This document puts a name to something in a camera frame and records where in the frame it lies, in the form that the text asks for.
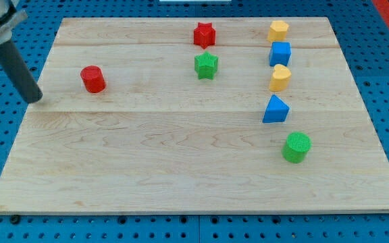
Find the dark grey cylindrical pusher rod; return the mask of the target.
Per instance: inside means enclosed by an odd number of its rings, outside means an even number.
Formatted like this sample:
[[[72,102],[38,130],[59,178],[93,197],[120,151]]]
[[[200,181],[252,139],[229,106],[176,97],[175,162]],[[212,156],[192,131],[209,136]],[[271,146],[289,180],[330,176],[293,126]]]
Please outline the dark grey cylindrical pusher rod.
[[[12,40],[0,44],[0,65],[26,103],[41,100],[43,93]]]

